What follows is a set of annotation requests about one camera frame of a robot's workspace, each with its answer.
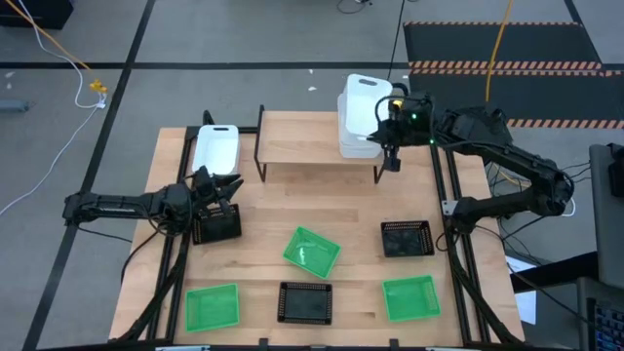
green tray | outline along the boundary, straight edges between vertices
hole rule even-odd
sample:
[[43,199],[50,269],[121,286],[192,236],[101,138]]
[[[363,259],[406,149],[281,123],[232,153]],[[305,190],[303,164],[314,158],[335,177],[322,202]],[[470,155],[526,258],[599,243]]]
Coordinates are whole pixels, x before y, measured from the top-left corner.
[[186,331],[202,332],[240,323],[238,285],[186,292]]
[[340,254],[340,245],[298,227],[284,250],[284,258],[315,276],[328,279]]
[[390,322],[438,317],[442,313],[430,275],[381,283]]

floor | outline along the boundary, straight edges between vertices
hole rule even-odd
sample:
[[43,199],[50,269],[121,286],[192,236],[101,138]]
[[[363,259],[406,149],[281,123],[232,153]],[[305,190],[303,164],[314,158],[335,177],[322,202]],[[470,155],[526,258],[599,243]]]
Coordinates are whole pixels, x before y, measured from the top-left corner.
[[[54,35],[84,61],[126,61],[147,0],[76,0],[75,12],[63,31]],[[574,0],[604,63],[624,62],[624,11],[619,0]],[[356,4],[345,0],[343,6]],[[104,150],[94,192],[140,193],[162,127],[201,122],[209,109],[218,123],[253,126],[261,103],[268,108],[334,110],[335,99],[350,73],[385,78],[400,0],[374,2],[357,15],[345,16],[334,0],[156,0],[138,50],[137,62],[291,62],[341,63],[334,69],[155,70],[135,69],[130,75],[116,120]],[[408,2],[404,20],[501,20],[506,2],[500,0],[419,0]],[[517,1],[511,20],[569,21],[564,0]],[[31,29],[0,27],[2,62],[56,61],[41,52]],[[400,36],[396,61],[405,62]],[[95,70],[111,90],[120,69]],[[393,81],[407,81],[395,70]],[[73,105],[77,76],[70,69],[0,69],[0,98],[24,98],[34,105],[25,114],[0,118],[0,206],[28,191],[48,170],[58,150],[89,111]],[[81,95],[83,104],[95,102]],[[65,196],[83,181],[106,110],[99,112],[75,139],[56,168],[29,198],[0,217],[0,347],[21,349],[46,285],[64,232],[60,211]],[[516,143],[552,158],[560,166],[588,160],[593,143],[624,143],[617,130],[514,129]],[[591,186],[578,185],[576,215],[548,218],[518,237],[531,253],[559,260],[595,248]],[[505,223],[513,230],[530,220],[516,215]],[[100,220],[87,226],[131,238],[135,224]],[[38,346],[54,347],[104,342],[119,292],[119,274],[129,245],[79,233]],[[570,317],[538,299],[538,320]],[[527,326],[527,335],[544,343],[569,342],[544,336],[542,324]],[[572,340],[562,331],[562,338]]]

black floor mat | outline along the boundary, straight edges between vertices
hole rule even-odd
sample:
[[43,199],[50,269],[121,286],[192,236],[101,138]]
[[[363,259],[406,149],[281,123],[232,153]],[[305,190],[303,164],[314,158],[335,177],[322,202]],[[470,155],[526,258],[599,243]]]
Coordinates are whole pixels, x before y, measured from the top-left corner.
[[[428,91],[436,108],[485,104],[485,70],[415,69],[410,89]],[[513,127],[624,127],[624,75],[607,72],[494,71],[490,102]]]
[[[487,62],[499,27],[496,22],[407,22],[408,59]],[[574,22],[511,22],[505,28],[496,60],[567,61],[570,66],[574,61],[600,62],[585,28]]]

white paper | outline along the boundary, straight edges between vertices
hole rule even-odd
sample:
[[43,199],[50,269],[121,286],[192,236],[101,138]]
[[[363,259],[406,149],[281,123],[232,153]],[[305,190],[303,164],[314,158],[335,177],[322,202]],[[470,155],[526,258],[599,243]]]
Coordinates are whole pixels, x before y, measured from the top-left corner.
[[[506,258],[507,263],[509,263],[509,265],[516,273],[535,267],[534,265],[526,263],[524,261],[520,261],[519,259],[515,259],[509,256],[506,256]],[[520,313],[521,321],[535,325],[537,292],[516,293],[516,304],[518,304],[518,312]]]

wooden shelf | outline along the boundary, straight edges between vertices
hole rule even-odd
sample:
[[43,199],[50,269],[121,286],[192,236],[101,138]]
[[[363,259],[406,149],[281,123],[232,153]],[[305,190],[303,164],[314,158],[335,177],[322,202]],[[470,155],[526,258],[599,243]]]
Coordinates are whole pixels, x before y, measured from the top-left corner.
[[347,159],[338,145],[337,112],[260,112],[257,161],[261,164],[380,166],[373,159]]

